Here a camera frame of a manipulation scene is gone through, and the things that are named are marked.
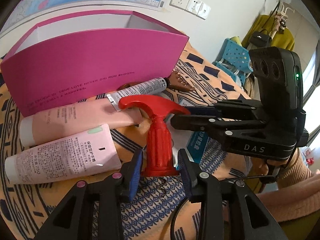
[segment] hand cream tube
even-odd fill
[[[48,183],[120,167],[107,124],[33,147],[6,158],[4,163],[12,184]]]
[[[164,91],[167,88],[167,82],[164,78],[155,78],[141,84],[119,90],[115,93],[108,94],[107,98],[117,111],[121,111],[118,103],[121,98],[135,95],[154,95]]]
[[[40,145],[102,124],[110,129],[140,124],[139,109],[117,112],[107,98],[44,110],[22,119],[20,140],[24,147]]]

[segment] white tube cap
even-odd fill
[[[20,141],[24,147],[36,145],[32,134],[33,115],[23,118],[20,123]]]
[[[7,157],[4,161],[5,174],[7,175],[10,183],[12,184],[20,183],[20,179],[17,174],[16,166],[15,166],[16,159],[17,159],[17,156],[14,155],[14,156]]]

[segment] person's hand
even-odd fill
[[[298,157],[298,149],[296,149],[296,151],[294,152],[294,155],[288,165],[288,168],[290,168],[294,164],[297,157]],[[265,160],[259,159],[259,158],[251,158],[251,161],[252,161],[252,169],[257,175],[267,175],[268,174],[269,168],[268,168],[268,165],[265,163]],[[272,160],[267,161],[267,163],[269,165],[276,166],[276,167],[286,165],[287,162],[288,162],[288,160],[285,160],[282,162],[272,161]]]

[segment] pink area on map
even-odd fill
[[[48,4],[49,0],[44,0],[38,5],[38,10],[42,10]]]

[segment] white packaging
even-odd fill
[[[135,95],[154,95],[164,91],[167,88],[167,82],[164,78],[155,78],[141,84],[119,90],[108,94],[107,97],[117,111],[120,111],[118,103],[121,98]]]
[[[121,168],[107,124],[25,150],[6,158],[12,184],[39,184]]]

